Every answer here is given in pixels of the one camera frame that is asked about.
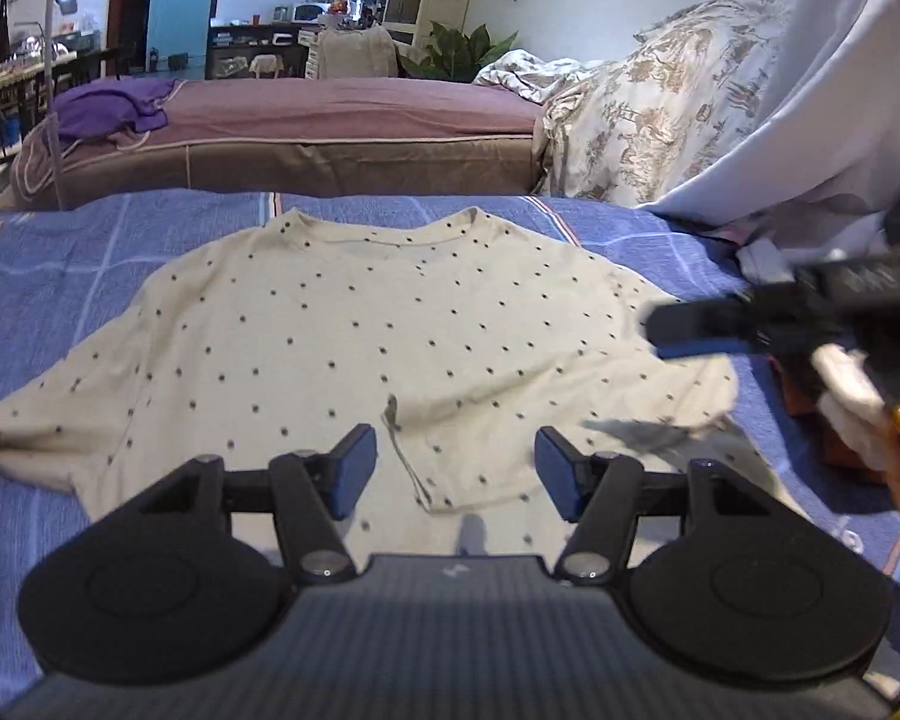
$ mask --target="beige shirt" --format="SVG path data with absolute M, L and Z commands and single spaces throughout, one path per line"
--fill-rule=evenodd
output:
M 291 211 L 151 274 L 125 314 L 0 402 L 0 470 L 102 517 L 193 456 L 259 469 L 358 422 L 379 458 L 352 522 L 372 552 L 559 555 L 570 526 L 533 437 L 652 469 L 730 461 L 780 494 L 723 419 L 726 357 L 663 362 L 640 335 L 669 300 L 639 275 L 472 208 L 413 230 Z M 235 533 L 275 547 L 248 515 Z

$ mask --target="metal bolt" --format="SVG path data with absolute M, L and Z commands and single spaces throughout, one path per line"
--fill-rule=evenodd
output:
M 574 552 L 564 557 L 563 571 L 574 579 L 599 579 L 610 571 L 610 561 L 596 552 Z
M 350 560 L 346 555 L 334 552 L 330 549 L 319 549 L 316 552 L 308 552 L 300 560 L 300 568 L 313 577 L 337 576 L 347 570 Z

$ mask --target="purple cloth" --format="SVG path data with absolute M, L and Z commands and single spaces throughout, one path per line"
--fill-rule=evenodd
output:
M 166 127 L 161 107 L 173 79 L 102 79 L 68 89 L 56 98 L 60 146 L 103 138 L 131 129 L 150 132 Z

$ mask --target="black circular disc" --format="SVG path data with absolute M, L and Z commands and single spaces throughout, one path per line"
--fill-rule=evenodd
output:
M 722 526 L 661 547 L 631 576 L 631 608 L 664 651 L 714 678 L 765 686 L 834 676 L 872 652 L 890 604 L 869 565 L 776 517 Z
M 266 558 L 191 517 L 94 529 L 29 573 L 18 613 L 41 664 L 84 680 L 194 677 L 261 640 L 280 605 Z

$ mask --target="plaid fabric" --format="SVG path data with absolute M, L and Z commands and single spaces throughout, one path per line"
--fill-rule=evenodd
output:
M 211 240 L 298 207 L 345 223 L 417 227 L 470 205 L 581 245 L 640 272 L 678 298 L 741 287 L 730 250 L 654 215 L 605 203 L 531 197 L 215 196 L 156 191 L 113 196 L 67 214 L 0 218 L 0 398 L 120 314 L 165 262 Z M 770 367 L 738 356 L 739 423 L 823 530 L 861 551 L 898 584 L 890 641 L 900 652 L 900 517 L 888 493 L 855 485 L 818 464 L 785 415 Z M 86 526 L 71 496 L 0 477 L 0 705 L 39 675 L 16 623 L 26 572 Z

